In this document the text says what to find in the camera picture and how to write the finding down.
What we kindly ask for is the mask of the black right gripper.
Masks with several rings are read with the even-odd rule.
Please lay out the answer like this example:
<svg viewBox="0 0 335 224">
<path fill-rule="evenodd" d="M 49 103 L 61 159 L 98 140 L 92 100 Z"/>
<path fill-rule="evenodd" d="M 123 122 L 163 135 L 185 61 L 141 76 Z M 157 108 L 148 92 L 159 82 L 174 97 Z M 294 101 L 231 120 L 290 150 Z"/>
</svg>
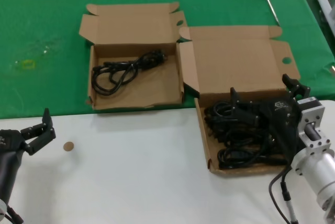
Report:
<svg viewBox="0 0 335 224">
<path fill-rule="evenodd" d="M 291 162 L 298 152 L 299 136 L 297 111 L 294 99 L 309 97 L 310 87 L 297 79 L 282 75 L 282 82 L 287 88 L 288 96 L 273 97 L 261 101 L 261 114 L 266 119 L 269 132 L 288 162 Z M 256 112 L 257 105 L 251 101 L 241 102 L 237 91 L 230 88 L 231 117 L 238 122 L 258 127 L 260 118 Z"/>
</svg>

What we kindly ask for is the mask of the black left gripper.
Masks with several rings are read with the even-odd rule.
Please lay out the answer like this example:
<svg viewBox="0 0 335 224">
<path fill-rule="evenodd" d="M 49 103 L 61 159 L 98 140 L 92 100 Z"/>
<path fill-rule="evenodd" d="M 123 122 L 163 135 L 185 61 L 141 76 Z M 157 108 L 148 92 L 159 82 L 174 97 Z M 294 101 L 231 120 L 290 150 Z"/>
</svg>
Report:
<svg viewBox="0 0 335 224">
<path fill-rule="evenodd" d="M 49 109 L 44 110 L 42 123 L 18 130 L 1 130 L 1 153 L 19 151 L 23 138 L 32 141 L 25 144 L 25 151 L 34 155 L 56 138 Z"/>
</svg>

